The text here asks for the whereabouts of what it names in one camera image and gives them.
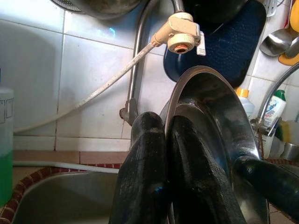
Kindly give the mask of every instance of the sink basin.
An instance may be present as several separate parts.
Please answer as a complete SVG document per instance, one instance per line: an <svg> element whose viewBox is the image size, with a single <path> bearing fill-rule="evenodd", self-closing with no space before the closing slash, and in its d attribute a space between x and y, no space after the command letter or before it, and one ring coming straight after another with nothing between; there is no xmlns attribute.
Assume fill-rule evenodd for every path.
<svg viewBox="0 0 299 224"><path fill-rule="evenodd" d="M46 178L24 194L13 224L107 224L117 174L71 173Z"/></svg>

